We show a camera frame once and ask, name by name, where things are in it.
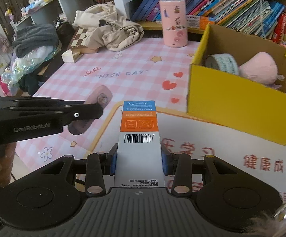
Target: pink plush toy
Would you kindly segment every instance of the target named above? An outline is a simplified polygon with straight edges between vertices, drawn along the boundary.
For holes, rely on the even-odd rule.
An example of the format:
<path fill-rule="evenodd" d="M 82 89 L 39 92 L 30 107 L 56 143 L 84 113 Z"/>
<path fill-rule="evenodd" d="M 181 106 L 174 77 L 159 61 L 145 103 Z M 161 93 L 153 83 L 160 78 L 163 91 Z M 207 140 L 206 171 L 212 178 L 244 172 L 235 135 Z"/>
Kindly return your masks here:
<path fill-rule="evenodd" d="M 277 79 L 276 62 L 266 52 L 260 52 L 239 67 L 241 77 L 264 85 L 271 85 Z"/>

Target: human hand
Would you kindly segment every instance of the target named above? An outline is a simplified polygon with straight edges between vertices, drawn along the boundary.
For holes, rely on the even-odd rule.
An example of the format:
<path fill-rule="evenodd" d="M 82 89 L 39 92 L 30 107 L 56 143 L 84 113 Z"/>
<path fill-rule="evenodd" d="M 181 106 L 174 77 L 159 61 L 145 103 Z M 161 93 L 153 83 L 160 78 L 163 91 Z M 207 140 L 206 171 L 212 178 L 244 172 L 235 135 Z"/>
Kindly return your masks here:
<path fill-rule="evenodd" d="M 5 156 L 0 158 L 0 187 L 5 187 L 10 183 L 15 147 L 15 142 L 9 143 L 5 150 Z"/>

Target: chessboard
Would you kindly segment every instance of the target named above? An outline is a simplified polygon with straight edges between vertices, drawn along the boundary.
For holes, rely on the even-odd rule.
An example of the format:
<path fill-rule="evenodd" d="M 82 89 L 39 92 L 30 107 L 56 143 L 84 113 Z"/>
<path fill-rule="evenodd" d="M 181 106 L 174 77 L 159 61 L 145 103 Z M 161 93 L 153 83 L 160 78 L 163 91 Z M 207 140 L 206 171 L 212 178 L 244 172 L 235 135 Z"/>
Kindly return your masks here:
<path fill-rule="evenodd" d="M 96 53 L 98 49 L 93 50 L 88 48 L 87 46 L 83 45 L 82 42 L 86 38 L 86 32 L 87 29 L 84 28 L 78 28 L 77 31 L 75 32 L 71 42 L 69 43 L 68 50 L 70 49 L 71 51 L 76 51 L 80 52 L 83 54 L 88 54 L 88 53 Z"/>

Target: screw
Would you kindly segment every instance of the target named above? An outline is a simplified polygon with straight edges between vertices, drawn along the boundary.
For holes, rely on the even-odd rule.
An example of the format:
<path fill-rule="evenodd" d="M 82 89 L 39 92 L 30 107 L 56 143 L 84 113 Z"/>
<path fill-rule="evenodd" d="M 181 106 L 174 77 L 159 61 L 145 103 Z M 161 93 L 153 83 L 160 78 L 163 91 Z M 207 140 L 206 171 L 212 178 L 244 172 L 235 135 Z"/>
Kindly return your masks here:
<path fill-rule="evenodd" d="M 179 194 L 184 194 L 184 193 L 187 193 L 189 192 L 189 188 L 187 186 L 184 186 L 184 185 L 179 185 L 179 186 L 176 186 L 174 188 L 174 191 L 179 193 Z"/>
<path fill-rule="evenodd" d="M 103 191 L 103 189 L 100 186 L 91 186 L 87 189 L 87 191 L 91 194 L 98 194 Z"/>

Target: gray folded towel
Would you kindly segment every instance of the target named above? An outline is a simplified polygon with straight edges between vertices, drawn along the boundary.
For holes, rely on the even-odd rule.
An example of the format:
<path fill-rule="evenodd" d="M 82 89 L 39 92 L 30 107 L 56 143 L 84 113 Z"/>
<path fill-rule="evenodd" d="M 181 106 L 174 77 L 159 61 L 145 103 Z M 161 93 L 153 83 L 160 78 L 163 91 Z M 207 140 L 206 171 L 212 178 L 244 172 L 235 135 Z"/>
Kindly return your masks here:
<path fill-rule="evenodd" d="M 51 24 L 34 25 L 17 31 L 17 38 L 12 42 L 15 54 L 23 58 L 29 52 L 41 46 L 56 47 L 59 38 Z"/>

